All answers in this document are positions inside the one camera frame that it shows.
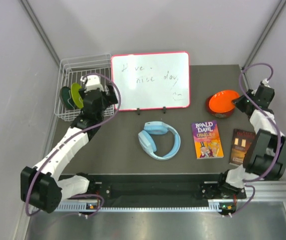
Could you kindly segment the orange plate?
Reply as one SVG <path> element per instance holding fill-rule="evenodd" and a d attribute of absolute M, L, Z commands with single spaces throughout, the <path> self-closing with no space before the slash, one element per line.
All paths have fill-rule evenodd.
<path fill-rule="evenodd" d="M 209 109 L 215 113 L 227 113 L 234 110 L 233 101 L 239 97 L 239 93 L 234 90 L 222 90 L 210 97 Z"/>

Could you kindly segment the red floral plate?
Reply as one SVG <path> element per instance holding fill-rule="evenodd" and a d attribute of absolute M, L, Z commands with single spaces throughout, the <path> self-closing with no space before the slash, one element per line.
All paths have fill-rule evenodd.
<path fill-rule="evenodd" d="M 230 116 L 232 116 L 232 114 L 234 113 L 234 110 L 235 109 L 232 109 L 231 111 L 228 111 L 228 112 L 223 112 L 223 113 L 217 113 L 217 112 L 214 112 L 210 109 L 209 107 L 209 102 L 210 102 L 210 99 L 212 98 L 213 96 L 209 96 L 206 101 L 205 101 L 205 110 L 212 116 L 216 117 L 216 118 L 219 118 L 219 119 L 226 119 Z"/>

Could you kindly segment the lime green plate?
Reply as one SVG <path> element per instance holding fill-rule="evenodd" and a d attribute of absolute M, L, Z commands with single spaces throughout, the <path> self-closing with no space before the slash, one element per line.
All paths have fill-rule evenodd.
<path fill-rule="evenodd" d="M 81 89 L 81 85 L 78 83 L 73 83 L 71 85 L 71 96 L 72 100 L 74 101 L 75 105 L 77 108 L 82 109 L 84 104 L 83 104 L 83 99 L 79 93 L 79 90 Z"/>

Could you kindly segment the dark green plate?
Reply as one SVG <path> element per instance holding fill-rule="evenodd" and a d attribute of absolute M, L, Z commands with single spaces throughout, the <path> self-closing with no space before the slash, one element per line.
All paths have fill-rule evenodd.
<path fill-rule="evenodd" d="M 71 96 L 71 89 L 67 86 L 64 86 L 60 90 L 60 99 L 67 110 L 74 110 L 75 103 Z"/>

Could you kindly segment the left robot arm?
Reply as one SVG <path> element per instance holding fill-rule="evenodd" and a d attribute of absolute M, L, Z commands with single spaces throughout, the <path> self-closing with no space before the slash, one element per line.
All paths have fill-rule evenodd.
<path fill-rule="evenodd" d="M 25 203 L 27 216 L 33 215 L 30 207 L 52 213 L 63 200 L 95 195 L 96 186 L 84 174 L 63 180 L 60 176 L 76 153 L 90 142 L 102 125 L 112 119 L 105 119 L 104 111 L 112 105 L 121 104 L 118 87 L 112 82 L 107 88 L 105 91 L 99 86 L 90 86 L 81 90 L 84 107 L 63 138 L 35 166 L 27 166 L 21 171 L 21 200 Z"/>

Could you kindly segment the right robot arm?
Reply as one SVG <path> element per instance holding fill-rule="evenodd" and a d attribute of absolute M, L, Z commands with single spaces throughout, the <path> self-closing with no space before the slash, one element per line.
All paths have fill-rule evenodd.
<path fill-rule="evenodd" d="M 260 179 L 279 180 L 286 168 L 286 136 L 279 130 L 269 105 L 275 95 L 268 84 L 260 83 L 233 104 L 248 117 L 255 138 L 246 151 L 242 165 L 220 174 L 216 192 L 222 198 L 239 194 L 245 183 Z"/>

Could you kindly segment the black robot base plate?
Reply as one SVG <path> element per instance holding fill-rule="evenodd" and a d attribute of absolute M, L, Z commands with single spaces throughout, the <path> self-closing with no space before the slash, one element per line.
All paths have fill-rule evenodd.
<path fill-rule="evenodd" d="M 74 193 L 73 197 L 97 194 L 105 200 L 120 197 L 146 197 L 149 200 L 161 197 L 187 198 L 193 201 L 240 200 L 246 198 L 244 188 L 235 188 L 225 183 L 225 173 L 169 173 L 169 174 L 84 174 L 77 176 L 89 180 L 84 193 Z"/>

